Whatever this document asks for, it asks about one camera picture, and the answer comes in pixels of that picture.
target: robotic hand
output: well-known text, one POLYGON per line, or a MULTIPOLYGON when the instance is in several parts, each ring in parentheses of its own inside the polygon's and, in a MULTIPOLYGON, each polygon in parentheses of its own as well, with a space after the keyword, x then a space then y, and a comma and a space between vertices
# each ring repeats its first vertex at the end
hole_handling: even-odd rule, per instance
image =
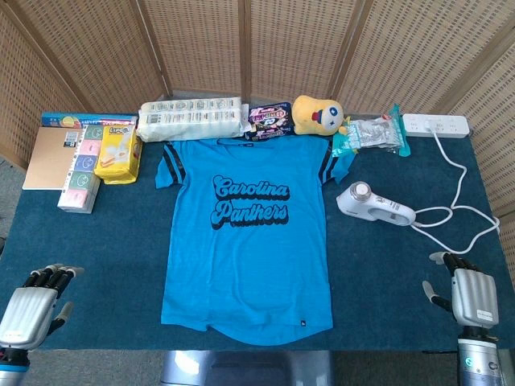
POLYGON ((422 287, 431 303, 451 312, 463 326, 458 338, 459 384, 501 386, 497 338, 488 330, 499 323, 496 283, 477 266, 451 253, 432 253, 429 258, 451 273, 452 302, 435 294, 428 281, 422 287))
POLYGON ((28 351, 68 321, 73 303, 67 302, 53 320, 52 311, 68 283, 83 272, 82 268, 49 265, 32 271, 14 291, 0 322, 0 386, 21 384, 29 368, 28 351))

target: electrical outlet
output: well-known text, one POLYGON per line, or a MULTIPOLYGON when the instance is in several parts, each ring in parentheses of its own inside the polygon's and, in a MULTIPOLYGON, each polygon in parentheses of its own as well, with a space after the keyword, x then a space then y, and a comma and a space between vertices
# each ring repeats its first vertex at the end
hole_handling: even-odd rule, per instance
POLYGON ((432 137, 431 127, 441 138, 465 138, 470 134, 467 118, 462 115, 404 114, 408 137, 432 137))

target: notebook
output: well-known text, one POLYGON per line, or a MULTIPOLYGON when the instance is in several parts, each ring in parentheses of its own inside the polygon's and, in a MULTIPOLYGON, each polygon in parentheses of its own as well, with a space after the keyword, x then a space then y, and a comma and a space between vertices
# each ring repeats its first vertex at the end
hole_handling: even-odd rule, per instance
POLYGON ((40 127, 25 176, 25 190, 60 190, 82 129, 40 127))

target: yellow plush toy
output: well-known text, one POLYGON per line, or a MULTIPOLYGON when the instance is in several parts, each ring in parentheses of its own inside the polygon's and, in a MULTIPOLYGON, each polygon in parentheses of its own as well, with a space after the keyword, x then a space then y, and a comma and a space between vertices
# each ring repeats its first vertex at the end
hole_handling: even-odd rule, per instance
POLYGON ((344 121, 344 109, 330 99, 301 95, 291 107, 296 134, 333 135, 344 121))

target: blue table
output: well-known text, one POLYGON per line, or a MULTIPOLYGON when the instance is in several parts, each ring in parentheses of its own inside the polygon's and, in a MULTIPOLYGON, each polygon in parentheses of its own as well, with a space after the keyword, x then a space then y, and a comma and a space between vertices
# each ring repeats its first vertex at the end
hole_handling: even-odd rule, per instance
MULTIPOLYGON (((429 280, 450 297, 447 271, 428 259, 441 248, 410 228, 344 216, 336 206, 335 197, 359 179, 379 195, 414 209, 448 206, 460 170, 443 160, 434 140, 410 138, 410 145, 408 158, 382 150, 364 151, 340 186, 334 182, 324 186, 334 328, 281 348, 455 350, 459 328, 449 314, 427 301, 421 286, 429 280)), ((451 159, 469 169, 459 203, 490 213, 470 140, 443 140, 443 146, 451 159)), ((254 348, 214 330, 203 333, 159 322, 171 217, 179 190, 155 189, 162 148, 162 143, 144 146, 136 183, 102 185, 92 215, 58 209, 58 191, 22 193, 0 261, 0 310, 32 269, 54 262, 86 269, 63 296, 63 303, 76 303, 69 323, 44 347, 254 348)), ((462 249, 487 226, 479 216, 458 211, 433 234, 462 249)), ((468 258, 495 277, 501 324, 492 333, 501 338, 500 347, 515 347, 515 294, 497 234, 482 237, 468 258)))

